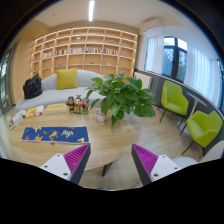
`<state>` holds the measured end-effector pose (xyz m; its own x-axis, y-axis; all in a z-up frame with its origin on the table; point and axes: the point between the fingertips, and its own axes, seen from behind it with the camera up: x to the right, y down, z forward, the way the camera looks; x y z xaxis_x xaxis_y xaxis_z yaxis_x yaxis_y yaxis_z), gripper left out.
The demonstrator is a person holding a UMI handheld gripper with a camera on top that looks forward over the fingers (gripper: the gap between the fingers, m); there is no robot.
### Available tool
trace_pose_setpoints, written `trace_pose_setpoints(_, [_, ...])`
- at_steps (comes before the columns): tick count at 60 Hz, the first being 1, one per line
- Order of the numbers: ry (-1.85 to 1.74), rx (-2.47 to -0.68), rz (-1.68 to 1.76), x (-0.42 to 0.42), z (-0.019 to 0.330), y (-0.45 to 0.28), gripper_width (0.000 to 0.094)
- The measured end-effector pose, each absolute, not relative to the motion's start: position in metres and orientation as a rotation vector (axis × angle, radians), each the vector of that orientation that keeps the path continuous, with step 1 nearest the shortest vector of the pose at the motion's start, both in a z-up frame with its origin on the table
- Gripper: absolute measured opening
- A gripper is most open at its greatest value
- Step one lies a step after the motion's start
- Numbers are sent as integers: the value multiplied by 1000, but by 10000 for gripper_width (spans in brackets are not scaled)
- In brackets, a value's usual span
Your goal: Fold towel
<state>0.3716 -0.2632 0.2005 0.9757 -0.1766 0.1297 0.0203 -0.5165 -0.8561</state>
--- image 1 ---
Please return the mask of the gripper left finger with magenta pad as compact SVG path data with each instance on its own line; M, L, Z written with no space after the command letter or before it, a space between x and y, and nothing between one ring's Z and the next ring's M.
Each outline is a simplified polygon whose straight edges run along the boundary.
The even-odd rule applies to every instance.
M82 145L67 154L55 154L41 169L78 184L91 154L90 144Z

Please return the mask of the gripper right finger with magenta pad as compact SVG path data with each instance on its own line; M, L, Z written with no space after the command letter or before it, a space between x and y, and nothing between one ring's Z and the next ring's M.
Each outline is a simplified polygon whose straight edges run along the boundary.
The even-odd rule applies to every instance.
M143 185L148 185L180 170L180 167L168 156L157 156L136 144L132 145L131 154Z

